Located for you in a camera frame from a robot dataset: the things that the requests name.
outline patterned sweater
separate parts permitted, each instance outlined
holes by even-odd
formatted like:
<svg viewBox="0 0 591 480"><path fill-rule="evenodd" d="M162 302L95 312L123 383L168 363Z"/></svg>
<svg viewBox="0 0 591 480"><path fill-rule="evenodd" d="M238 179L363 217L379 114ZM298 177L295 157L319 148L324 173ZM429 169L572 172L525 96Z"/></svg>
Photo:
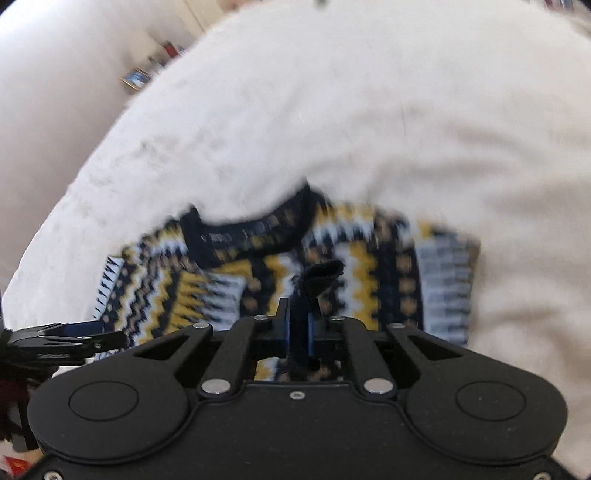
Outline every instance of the patterned sweater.
<svg viewBox="0 0 591 480"><path fill-rule="evenodd" d="M95 318L130 346L198 320L229 329L241 316L274 314L307 266L339 259L345 271L319 297L323 314L368 329L399 322L466 342L479 244L428 223L365 205L332 204L303 187L255 220L207 225L193 207L108 257Z"/></svg>

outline picture frame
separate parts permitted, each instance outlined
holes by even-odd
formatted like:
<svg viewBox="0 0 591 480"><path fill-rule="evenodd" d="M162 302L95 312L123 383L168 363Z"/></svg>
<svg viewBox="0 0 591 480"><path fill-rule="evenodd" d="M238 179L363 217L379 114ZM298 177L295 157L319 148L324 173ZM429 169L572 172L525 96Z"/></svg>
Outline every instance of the picture frame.
<svg viewBox="0 0 591 480"><path fill-rule="evenodd" d="M131 70L121 81L132 90L138 92L152 79L149 73L142 69L135 68Z"/></svg>

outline blue part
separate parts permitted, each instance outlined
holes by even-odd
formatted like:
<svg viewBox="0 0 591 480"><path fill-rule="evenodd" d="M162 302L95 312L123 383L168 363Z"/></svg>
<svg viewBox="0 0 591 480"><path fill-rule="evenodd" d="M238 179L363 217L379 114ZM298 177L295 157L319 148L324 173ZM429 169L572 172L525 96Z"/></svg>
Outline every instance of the blue part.
<svg viewBox="0 0 591 480"><path fill-rule="evenodd" d="M308 356L314 356L314 316L308 314Z"/></svg>
<svg viewBox="0 0 591 480"><path fill-rule="evenodd" d="M290 310L288 306L285 313L285 351L287 355L290 354Z"/></svg>
<svg viewBox="0 0 591 480"><path fill-rule="evenodd" d="M63 335L67 337L86 337L104 333L102 322L70 323L64 326Z"/></svg>

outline red object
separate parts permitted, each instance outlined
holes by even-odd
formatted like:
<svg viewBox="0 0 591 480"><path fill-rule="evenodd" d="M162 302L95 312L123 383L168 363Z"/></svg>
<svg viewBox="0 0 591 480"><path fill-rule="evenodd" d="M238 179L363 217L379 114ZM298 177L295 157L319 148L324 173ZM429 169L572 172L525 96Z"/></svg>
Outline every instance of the red object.
<svg viewBox="0 0 591 480"><path fill-rule="evenodd" d="M168 56L170 58L175 58L178 55L178 51L176 48L174 48L174 45L171 44L170 42L166 42L164 45L164 49L166 50L166 53L168 53Z"/></svg>
<svg viewBox="0 0 591 480"><path fill-rule="evenodd" d="M10 470L12 471L13 476L20 475L24 473L31 464L22 458L12 458L12 457L4 457Z"/></svg>

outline circular cap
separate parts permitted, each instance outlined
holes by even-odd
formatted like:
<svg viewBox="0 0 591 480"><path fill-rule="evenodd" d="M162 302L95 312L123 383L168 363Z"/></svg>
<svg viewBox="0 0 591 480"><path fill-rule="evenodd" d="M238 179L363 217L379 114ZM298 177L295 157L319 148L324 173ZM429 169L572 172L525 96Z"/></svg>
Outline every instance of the circular cap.
<svg viewBox="0 0 591 480"><path fill-rule="evenodd" d="M456 401L465 413L478 420L509 420L525 408L521 392L499 382L466 385L457 392Z"/></svg>
<svg viewBox="0 0 591 480"><path fill-rule="evenodd" d="M63 480L63 477L58 472L49 471L45 472L43 480Z"/></svg>
<svg viewBox="0 0 591 480"><path fill-rule="evenodd" d="M228 380L224 380L223 378L212 378L201 384L201 390L203 390L205 393L209 393L210 395L226 393L230 390L230 388L232 388L230 382Z"/></svg>
<svg viewBox="0 0 591 480"><path fill-rule="evenodd" d="M301 392L299 390L293 391L290 393L290 398L292 400L304 400L306 397L306 394L304 392Z"/></svg>
<svg viewBox="0 0 591 480"><path fill-rule="evenodd" d="M363 384L369 393L383 394L392 391L394 384L385 378L371 378Z"/></svg>
<svg viewBox="0 0 591 480"><path fill-rule="evenodd" d="M121 382L101 381L84 385L70 397L70 408L90 421L120 419L138 404L136 389Z"/></svg>

